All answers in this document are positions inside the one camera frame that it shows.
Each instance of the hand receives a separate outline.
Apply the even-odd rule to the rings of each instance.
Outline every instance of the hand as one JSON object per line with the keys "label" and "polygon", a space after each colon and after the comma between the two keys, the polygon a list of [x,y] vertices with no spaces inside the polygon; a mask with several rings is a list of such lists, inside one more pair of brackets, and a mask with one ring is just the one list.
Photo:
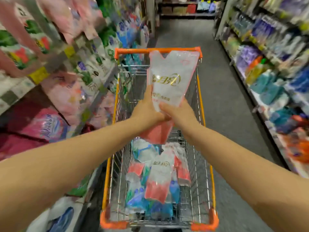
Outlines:
{"label": "hand", "polygon": [[160,103],[160,109],[167,113],[175,125],[183,132],[184,137],[189,141],[190,144],[190,133],[194,132],[200,123],[195,117],[194,111],[188,104],[187,100],[184,99],[179,107],[169,105],[167,103]]}
{"label": "hand", "polygon": [[143,126],[143,130],[149,129],[159,122],[171,119],[167,114],[155,110],[151,94],[152,85],[148,85],[144,93],[144,99],[138,102],[131,115],[132,119],[136,119]]}

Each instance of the supermarket aisle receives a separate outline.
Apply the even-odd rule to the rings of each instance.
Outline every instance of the supermarket aisle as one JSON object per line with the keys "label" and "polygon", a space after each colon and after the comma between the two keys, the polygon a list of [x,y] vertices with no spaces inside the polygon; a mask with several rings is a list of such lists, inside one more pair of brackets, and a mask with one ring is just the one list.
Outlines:
{"label": "supermarket aisle", "polygon": [[[162,20],[156,47],[201,46],[199,77],[207,127],[280,164],[274,150],[268,148],[267,137],[263,138],[265,131],[251,113],[252,107],[247,104],[222,47],[212,37],[212,26],[213,20]],[[215,186],[218,232],[272,231],[218,173]]]}

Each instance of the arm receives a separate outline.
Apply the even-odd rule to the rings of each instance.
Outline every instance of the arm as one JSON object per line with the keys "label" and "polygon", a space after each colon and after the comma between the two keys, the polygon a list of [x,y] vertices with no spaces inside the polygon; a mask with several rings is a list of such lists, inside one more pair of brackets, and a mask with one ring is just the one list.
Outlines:
{"label": "arm", "polygon": [[43,210],[141,132],[167,119],[148,86],[131,118],[0,162],[0,231],[26,228]]}
{"label": "arm", "polygon": [[197,122],[190,105],[160,104],[185,138],[274,231],[308,231],[309,181]]}

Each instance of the shopping cart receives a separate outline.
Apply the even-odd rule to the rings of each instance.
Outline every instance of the shopping cart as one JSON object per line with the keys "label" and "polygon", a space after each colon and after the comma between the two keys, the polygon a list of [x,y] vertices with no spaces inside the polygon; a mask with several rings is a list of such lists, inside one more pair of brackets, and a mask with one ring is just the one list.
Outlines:
{"label": "shopping cart", "polygon": [[[202,52],[199,47],[116,49],[115,59],[118,60],[120,54],[136,53],[146,54],[147,61],[149,61],[148,54],[153,50],[159,50],[160,53],[169,53],[172,50],[198,51],[200,52],[199,61],[201,62],[202,59]],[[124,91],[123,82],[118,76],[113,124],[128,119],[134,106],[143,98],[146,88],[146,71],[149,65],[126,66],[118,60],[118,67],[119,74],[127,73],[126,86],[131,87],[131,89],[124,95],[126,91]],[[205,126],[197,69],[193,74],[185,97],[193,108],[198,121]],[[191,186],[180,187],[180,200],[179,204],[175,204],[173,207],[173,217],[168,220],[150,220],[143,214],[135,214],[133,216],[126,214],[125,202],[128,189],[126,173],[130,160],[133,158],[130,144],[127,144],[108,159],[100,216],[100,225],[103,229],[126,229],[130,227],[148,226],[170,229],[191,229],[193,231],[214,231],[218,227],[219,219],[216,212],[212,166],[207,163],[194,146],[190,145],[184,139],[180,130],[173,129],[168,138],[168,142],[178,142],[185,148],[191,176]]]}

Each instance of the forearm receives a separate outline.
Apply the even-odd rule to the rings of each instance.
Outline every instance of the forearm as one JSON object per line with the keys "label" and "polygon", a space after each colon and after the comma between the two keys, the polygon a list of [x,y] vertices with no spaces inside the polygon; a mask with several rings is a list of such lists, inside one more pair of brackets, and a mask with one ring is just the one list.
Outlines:
{"label": "forearm", "polygon": [[269,226],[285,231],[293,221],[295,231],[303,231],[309,213],[307,179],[203,126],[191,130],[189,136],[207,161]]}
{"label": "forearm", "polygon": [[0,162],[0,227],[16,231],[143,131],[128,119]]}

